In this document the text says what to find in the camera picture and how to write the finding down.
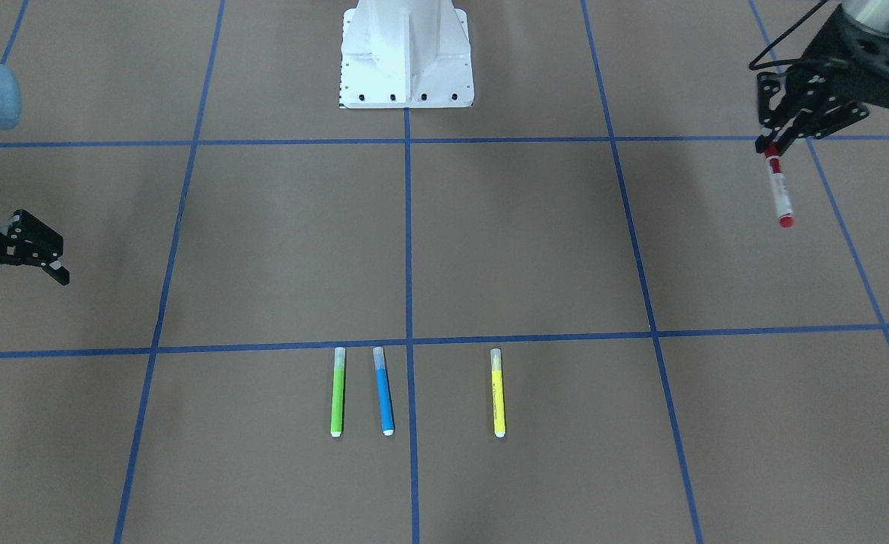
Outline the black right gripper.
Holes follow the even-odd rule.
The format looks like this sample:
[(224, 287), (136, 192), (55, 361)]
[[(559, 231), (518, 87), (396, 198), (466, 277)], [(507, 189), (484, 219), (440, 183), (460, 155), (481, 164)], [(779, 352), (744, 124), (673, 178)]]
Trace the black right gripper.
[(61, 262), (63, 249), (63, 237), (27, 210), (15, 211), (0, 224), (0, 266), (37, 267), (58, 285), (67, 286), (70, 272)]

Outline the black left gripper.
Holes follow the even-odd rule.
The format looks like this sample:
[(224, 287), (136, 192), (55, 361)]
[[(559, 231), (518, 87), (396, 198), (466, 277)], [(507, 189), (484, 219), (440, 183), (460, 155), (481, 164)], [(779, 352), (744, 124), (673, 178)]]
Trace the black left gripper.
[[(889, 109), (889, 6), (836, 7), (799, 66), (756, 82), (758, 153), (775, 144), (782, 156), (797, 139), (838, 133), (869, 116), (865, 104)], [(828, 110), (830, 94), (851, 103)]]

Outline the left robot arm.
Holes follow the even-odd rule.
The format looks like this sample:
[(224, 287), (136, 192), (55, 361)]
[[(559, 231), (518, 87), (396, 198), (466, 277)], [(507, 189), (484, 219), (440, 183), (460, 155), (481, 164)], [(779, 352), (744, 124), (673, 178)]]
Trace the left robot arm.
[(865, 120), (870, 107), (889, 110), (889, 1), (841, 1), (798, 57), (768, 60), (775, 47), (749, 62), (756, 152), (783, 154)]

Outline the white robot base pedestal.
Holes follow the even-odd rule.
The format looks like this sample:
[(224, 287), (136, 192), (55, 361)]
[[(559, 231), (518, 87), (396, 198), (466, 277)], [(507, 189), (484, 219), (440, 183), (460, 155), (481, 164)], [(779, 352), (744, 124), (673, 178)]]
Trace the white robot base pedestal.
[(338, 106), (468, 108), (468, 14), (451, 1), (359, 1), (343, 13)]

